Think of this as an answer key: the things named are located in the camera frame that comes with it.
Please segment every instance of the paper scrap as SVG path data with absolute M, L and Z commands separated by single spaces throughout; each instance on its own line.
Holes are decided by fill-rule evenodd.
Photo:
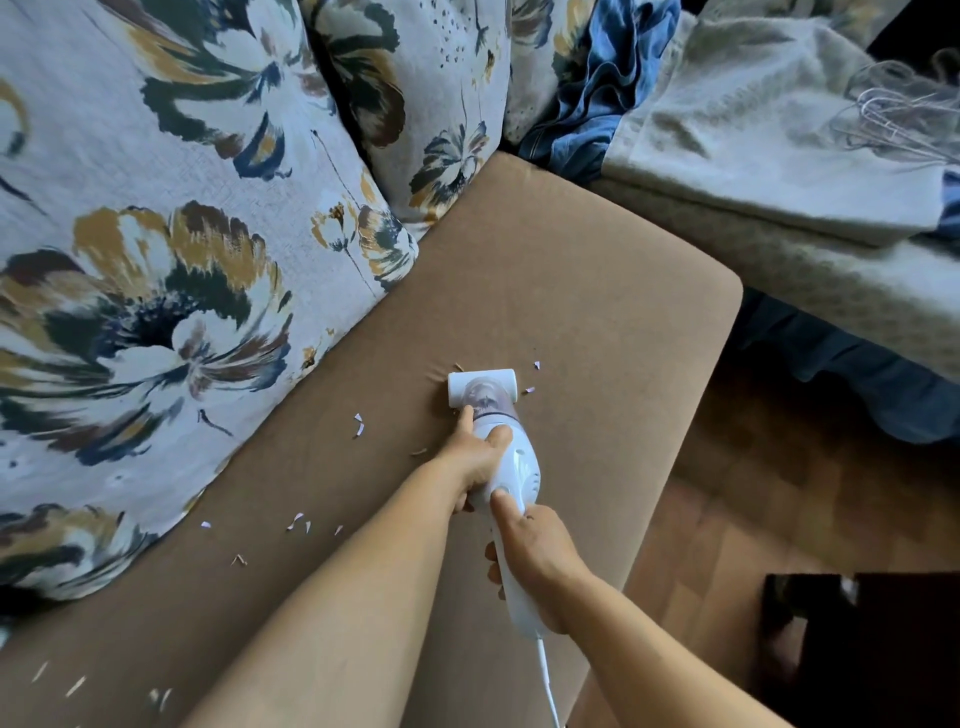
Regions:
M 73 687 L 66 692 L 65 697 L 70 697 L 70 695 L 72 695 L 74 692 L 79 690 L 80 686 L 85 682 L 86 682 L 86 675 L 84 675 L 82 678 L 80 678 L 80 680 L 78 680 L 76 683 L 73 684 Z

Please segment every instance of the forearm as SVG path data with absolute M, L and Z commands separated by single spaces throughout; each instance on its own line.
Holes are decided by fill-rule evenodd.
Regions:
M 188 725 L 399 724 L 455 500 L 414 472 L 274 614 Z
M 591 576 L 564 589 L 564 621 L 622 728 L 788 728 Z

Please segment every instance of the person's right hand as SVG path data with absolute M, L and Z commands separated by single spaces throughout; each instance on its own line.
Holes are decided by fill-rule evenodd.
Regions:
M 564 522 L 545 505 L 531 505 L 521 514 L 513 497 L 502 489 L 491 494 L 490 508 L 500 529 L 511 573 L 536 602 L 543 624 L 554 632 L 566 634 L 567 595 L 590 578 L 590 571 L 577 553 Z M 494 584 L 503 584 L 493 543 L 487 545 L 486 556 L 493 561 L 488 578 Z M 504 598 L 502 587 L 500 598 Z

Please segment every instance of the dark blue bed skirt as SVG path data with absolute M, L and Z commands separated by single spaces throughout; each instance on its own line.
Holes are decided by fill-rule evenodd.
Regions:
M 841 376 L 866 403 L 874 421 L 908 443 L 960 442 L 960 385 L 753 288 L 730 345 L 773 345 L 791 374 L 810 381 L 821 372 Z

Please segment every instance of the person's left hand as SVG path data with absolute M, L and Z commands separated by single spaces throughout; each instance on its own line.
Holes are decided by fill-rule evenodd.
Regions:
M 469 404 L 460 411 L 457 427 L 434 458 L 454 478 L 457 500 L 454 513 L 463 510 L 471 488 L 487 483 L 500 467 L 500 460 L 514 432 L 507 425 L 494 427 L 486 440 L 473 434 L 473 407 Z

